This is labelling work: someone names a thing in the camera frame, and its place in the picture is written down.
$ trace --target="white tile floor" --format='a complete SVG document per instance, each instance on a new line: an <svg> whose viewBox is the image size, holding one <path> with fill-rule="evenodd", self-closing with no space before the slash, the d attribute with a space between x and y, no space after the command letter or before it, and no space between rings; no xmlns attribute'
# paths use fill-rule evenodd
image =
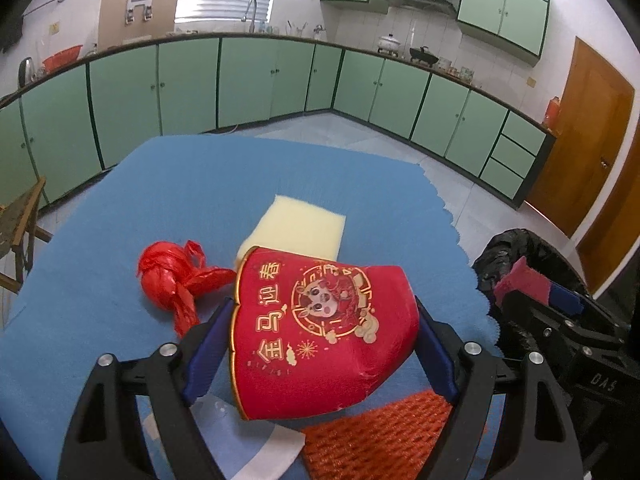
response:
<svg viewBox="0 0 640 480"><path fill-rule="evenodd" d="M425 177L436 187L438 194L444 200L445 208L453 215L452 222L460 233L460 246L469 257L469 264L472 264L482 253L487 242L494 235L507 229L527 228L551 243L584 276L580 258L572 241L527 203L515 211L440 162L366 126L333 114L318 114L279 121L227 135L309 142L419 164L424 170ZM43 216L38 224L55 234L89 192L90 189L87 189L61 204L55 211ZM35 256L44 245L39 240L36 242ZM12 254L0 260L0 271L3 269L8 276L15 275ZM0 294L2 307L0 326L4 326L15 295L3 288L0 288Z"/></svg>

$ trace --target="yellow sponge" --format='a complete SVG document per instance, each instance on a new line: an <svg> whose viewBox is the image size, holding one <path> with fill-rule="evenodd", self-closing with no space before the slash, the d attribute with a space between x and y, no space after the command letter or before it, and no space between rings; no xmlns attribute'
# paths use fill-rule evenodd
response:
<svg viewBox="0 0 640 480"><path fill-rule="evenodd" d="M335 261L345 220L344 215L276 195L254 232L240 245L236 268L254 245Z"/></svg>

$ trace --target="white pot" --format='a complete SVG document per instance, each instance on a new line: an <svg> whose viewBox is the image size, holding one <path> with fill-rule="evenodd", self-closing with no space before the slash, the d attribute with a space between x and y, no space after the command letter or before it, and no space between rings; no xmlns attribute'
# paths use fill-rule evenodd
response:
<svg viewBox="0 0 640 480"><path fill-rule="evenodd" d="M378 48L383 48L390 52L397 52L400 49L400 42L394 38L393 34L380 36L378 38Z"/></svg>

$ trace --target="red fire extinguisher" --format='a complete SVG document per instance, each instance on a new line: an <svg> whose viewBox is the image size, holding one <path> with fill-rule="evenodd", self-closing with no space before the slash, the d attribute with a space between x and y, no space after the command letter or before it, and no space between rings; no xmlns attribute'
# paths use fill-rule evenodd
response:
<svg viewBox="0 0 640 480"><path fill-rule="evenodd" d="M559 113L560 113L560 98L556 96L553 99L551 99L551 101L549 101L549 104L546 107L545 118L542 121L542 125L546 126L550 130L553 130L556 127L556 123L558 122Z"/></svg>

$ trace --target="red basket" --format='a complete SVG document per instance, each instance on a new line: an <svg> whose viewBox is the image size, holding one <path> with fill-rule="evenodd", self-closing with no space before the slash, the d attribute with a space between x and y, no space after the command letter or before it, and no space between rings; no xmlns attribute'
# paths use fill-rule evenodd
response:
<svg viewBox="0 0 640 480"><path fill-rule="evenodd" d="M78 59L78 54L80 54L81 48L82 45L72 46L71 48L61 50L53 56L47 57L47 59L42 62L45 70L47 72L53 72L61 66L73 63L76 59Z"/></svg>

